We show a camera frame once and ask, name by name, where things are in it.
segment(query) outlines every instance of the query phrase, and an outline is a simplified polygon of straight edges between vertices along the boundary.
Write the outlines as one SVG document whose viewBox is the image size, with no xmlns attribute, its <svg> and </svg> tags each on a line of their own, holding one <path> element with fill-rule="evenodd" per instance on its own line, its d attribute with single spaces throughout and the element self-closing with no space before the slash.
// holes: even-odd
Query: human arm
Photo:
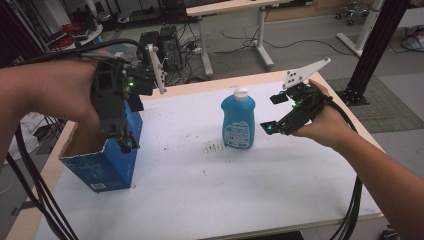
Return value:
<svg viewBox="0 0 424 240">
<path fill-rule="evenodd" d="M 96 64 L 95 60 L 73 59 L 0 69 L 2 159 L 20 120 L 29 112 L 98 128 L 100 120 L 90 101 Z"/>
<path fill-rule="evenodd" d="M 313 80 L 310 83 L 328 95 L 324 87 Z M 351 130 L 330 106 L 325 106 L 311 124 L 293 135 L 311 138 L 340 153 L 402 239 L 422 239 L 424 179 Z"/>
</svg>

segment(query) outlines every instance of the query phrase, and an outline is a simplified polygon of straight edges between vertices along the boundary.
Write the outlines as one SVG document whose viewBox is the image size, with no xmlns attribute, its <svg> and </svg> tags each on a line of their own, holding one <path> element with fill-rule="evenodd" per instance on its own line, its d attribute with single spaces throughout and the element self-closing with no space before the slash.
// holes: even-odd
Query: cardboard box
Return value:
<svg viewBox="0 0 424 240">
<path fill-rule="evenodd" d="M 143 123 L 140 113 L 129 111 L 128 106 L 126 111 L 129 130 L 139 142 Z M 94 192 L 104 192 L 131 187 L 137 150 L 121 153 L 114 139 L 76 124 L 59 159 Z"/>
</svg>

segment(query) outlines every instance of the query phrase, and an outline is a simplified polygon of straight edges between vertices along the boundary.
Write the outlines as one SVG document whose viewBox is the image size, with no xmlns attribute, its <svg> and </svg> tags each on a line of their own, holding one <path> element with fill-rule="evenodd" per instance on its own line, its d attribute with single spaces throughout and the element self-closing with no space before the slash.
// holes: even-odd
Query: bottle label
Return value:
<svg viewBox="0 0 424 240">
<path fill-rule="evenodd" d="M 235 148 L 247 148 L 249 146 L 250 130 L 246 122 L 233 122 L 224 130 L 224 142 Z"/>
</svg>

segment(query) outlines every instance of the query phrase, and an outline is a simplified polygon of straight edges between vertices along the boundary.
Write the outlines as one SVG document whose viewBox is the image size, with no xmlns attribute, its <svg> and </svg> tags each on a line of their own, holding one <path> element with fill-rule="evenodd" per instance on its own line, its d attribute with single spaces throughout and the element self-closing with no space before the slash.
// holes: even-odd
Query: table leg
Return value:
<svg viewBox="0 0 424 240">
<path fill-rule="evenodd" d="M 269 70 L 271 67 L 274 66 L 274 62 L 272 61 L 271 57 L 268 55 L 267 51 L 265 50 L 262 44 L 263 37 L 264 37 L 264 21 L 265 21 L 264 18 L 265 18 L 265 7 L 260 7 L 259 14 L 258 14 L 258 22 L 259 22 L 258 40 L 255 40 L 253 43 L 255 44 L 256 49 L 258 50 L 259 54 L 264 60 L 266 69 Z"/>
<path fill-rule="evenodd" d="M 202 30 L 202 16 L 197 17 L 199 23 L 199 32 L 200 32 L 200 42 L 202 44 L 202 62 L 203 68 L 205 69 L 205 74 L 207 77 L 211 77 L 213 75 L 211 61 L 209 59 L 208 51 L 206 50 L 206 37 L 205 33 Z"/>
</svg>

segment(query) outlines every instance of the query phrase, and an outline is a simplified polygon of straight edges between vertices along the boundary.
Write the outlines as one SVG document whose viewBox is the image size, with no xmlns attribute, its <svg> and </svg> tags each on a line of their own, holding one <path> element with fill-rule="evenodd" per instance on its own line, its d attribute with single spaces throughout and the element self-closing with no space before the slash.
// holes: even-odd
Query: table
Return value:
<svg viewBox="0 0 424 240">
<path fill-rule="evenodd" d="M 356 174 L 334 151 L 305 138 L 269 136 L 261 129 L 247 151 L 225 148 L 220 141 L 222 119 L 216 113 L 222 97 L 235 86 L 247 86 L 257 103 L 257 125 L 275 120 L 271 118 L 291 108 L 268 99 L 281 90 L 285 75 L 279 71 L 175 86 L 165 95 L 156 91 L 142 97 L 144 129 L 131 189 L 96 194 L 63 168 L 58 154 L 72 122 L 42 175 L 81 239 L 231 239 L 336 224 L 345 215 Z M 311 78 L 330 89 L 318 73 Z M 359 133 L 378 146 L 331 89 L 330 94 Z M 193 99 L 198 109 L 202 104 L 216 107 L 175 108 Z M 364 189 L 359 219 L 379 216 Z M 40 219 L 37 209 L 22 210 L 8 239 L 50 239 L 50 229 L 44 221 L 39 225 Z"/>
<path fill-rule="evenodd" d="M 269 70 L 274 62 L 263 47 L 265 6 L 287 3 L 290 0 L 231 0 L 199 7 L 187 8 L 188 16 L 197 17 L 202 44 L 202 62 L 207 77 L 213 75 L 212 66 L 206 49 L 206 32 L 242 26 L 258 25 L 258 40 L 254 41 L 265 67 Z"/>
</svg>

